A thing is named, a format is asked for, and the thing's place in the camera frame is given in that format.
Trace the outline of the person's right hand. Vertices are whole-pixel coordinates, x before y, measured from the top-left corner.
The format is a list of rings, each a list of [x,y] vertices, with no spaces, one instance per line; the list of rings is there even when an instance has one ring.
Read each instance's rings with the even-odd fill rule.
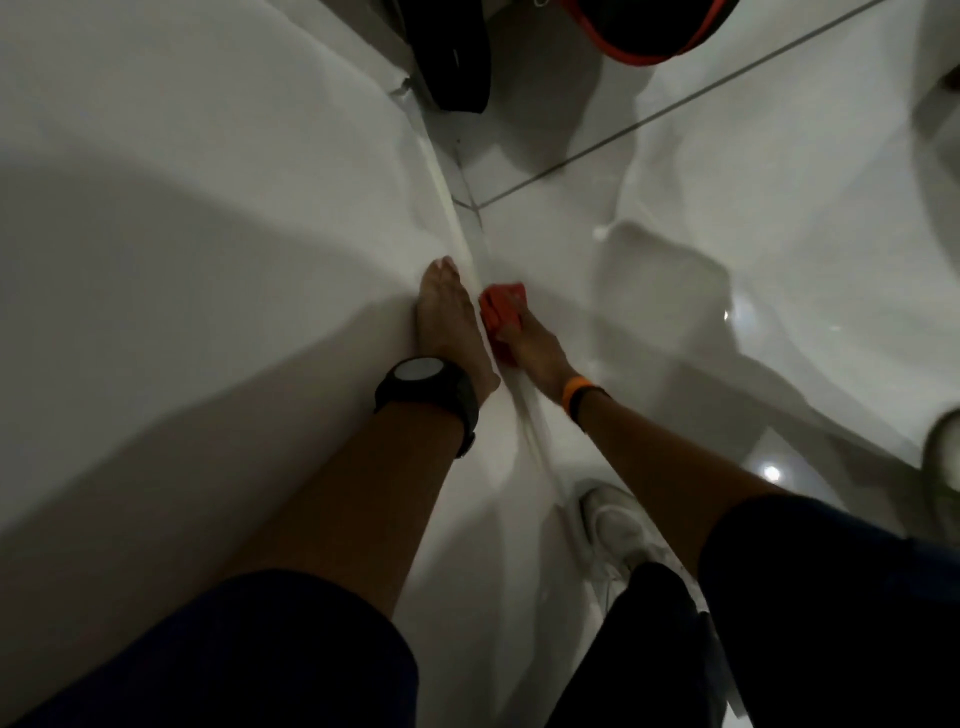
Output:
[[[537,332],[527,339],[501,339],[507,343],[517,367],[548,400],[560,406],[567,381],[579,375],[570,364],[559,339],[537,321]]]

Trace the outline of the person's left hand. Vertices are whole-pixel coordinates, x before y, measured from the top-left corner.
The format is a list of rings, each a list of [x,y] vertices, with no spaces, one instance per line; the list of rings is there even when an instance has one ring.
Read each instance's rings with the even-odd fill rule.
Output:
[[[480,407],[501,383],[478,325],[474,303],[466,291],[466,309],[417,309],[417,352],[423,357],[445,358],[469,375]]]

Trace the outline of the orange cleaning cloth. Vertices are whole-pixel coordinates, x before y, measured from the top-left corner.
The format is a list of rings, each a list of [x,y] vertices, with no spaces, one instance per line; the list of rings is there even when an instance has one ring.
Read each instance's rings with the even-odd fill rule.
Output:
[[[523,283],[496,283],[487,286],[479,296],[481,321],[484,325],[486,338],[496,361],[507,368],[516,369],[518,363],[513,356],[510,346],[497,339],[499,317],[497,310],[497,295],[513,294],[522,298],[526,303],[526,288]]]

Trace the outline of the person's left forearm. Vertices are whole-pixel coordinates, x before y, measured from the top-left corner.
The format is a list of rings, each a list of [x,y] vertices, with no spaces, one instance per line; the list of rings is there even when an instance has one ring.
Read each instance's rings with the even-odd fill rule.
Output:
[[[392,618],[463,437],[461,419],[435,405],[387,405],[241,546],[222,575],[318,577]]]

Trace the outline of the person's right forearm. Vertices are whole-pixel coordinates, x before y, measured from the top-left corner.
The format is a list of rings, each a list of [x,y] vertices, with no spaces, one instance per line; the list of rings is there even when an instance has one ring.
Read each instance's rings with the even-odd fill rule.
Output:
[[[633,493],[691,577],[739,504],[789,492],[642,417],[597,387],[571,398],[577,424]]]

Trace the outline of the orange wristband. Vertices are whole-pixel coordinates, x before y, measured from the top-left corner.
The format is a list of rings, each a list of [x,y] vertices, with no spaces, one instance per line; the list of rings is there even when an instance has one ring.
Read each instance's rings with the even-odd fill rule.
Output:
[[[564,384],[561,392],[560,405],[564,413],[581,431],[584,431],[580,415],[581,407],[584,399],[591,393],[599,393],[603,397],[610,398],[605,389],[580,374],[572,376]]]

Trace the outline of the black wristwatch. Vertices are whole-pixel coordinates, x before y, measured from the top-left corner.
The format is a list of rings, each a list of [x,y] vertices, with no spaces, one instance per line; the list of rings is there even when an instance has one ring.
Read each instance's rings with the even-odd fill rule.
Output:
[[[374,391],[374,412],[391,404],[438,407],[455,416],[462,426],[456,458],[464,457],[475,442],[480,404],[468,373],[453,361],[418,356],[399,361]]]

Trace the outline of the black object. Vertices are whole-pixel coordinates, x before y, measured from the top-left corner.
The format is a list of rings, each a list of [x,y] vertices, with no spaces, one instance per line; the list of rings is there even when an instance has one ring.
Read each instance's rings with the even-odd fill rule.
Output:
[[[390,1],[433,105],[481,115],[493,78],[482,0]]]

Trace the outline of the person's white shoe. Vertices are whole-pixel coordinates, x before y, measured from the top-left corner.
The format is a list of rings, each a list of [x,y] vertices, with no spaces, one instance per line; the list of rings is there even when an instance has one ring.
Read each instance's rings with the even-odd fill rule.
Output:
[[[604,607],[609,607],[645,564],[666,566],[675,575],[685,572],[651,518],[628,491],[598,479],[580,482],[582,530],[590,548],[592,583]]]

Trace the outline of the black and orange bag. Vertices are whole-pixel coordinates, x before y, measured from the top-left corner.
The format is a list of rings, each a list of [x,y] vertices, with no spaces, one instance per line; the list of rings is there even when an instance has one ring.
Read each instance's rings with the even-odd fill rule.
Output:
[[[709,40],[740,0],[559,0],[605,56],[654,67]]]

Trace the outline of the person's black trouser leg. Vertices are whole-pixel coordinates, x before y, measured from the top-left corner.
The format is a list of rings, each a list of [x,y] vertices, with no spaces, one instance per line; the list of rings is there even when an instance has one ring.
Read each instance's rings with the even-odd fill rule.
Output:
[[[630,574],[545,728],[722,728],[714,625],[665,564]]]

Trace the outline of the person's dark blue shirt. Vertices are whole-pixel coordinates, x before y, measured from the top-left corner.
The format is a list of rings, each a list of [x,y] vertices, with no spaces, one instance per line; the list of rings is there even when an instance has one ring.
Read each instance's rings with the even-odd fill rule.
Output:
[[[752,728],[960,728],[960,552],[768,495],[700,587]],[[11,728],[414,728],[414,656],[355,594],[273,569],[173,613]]]

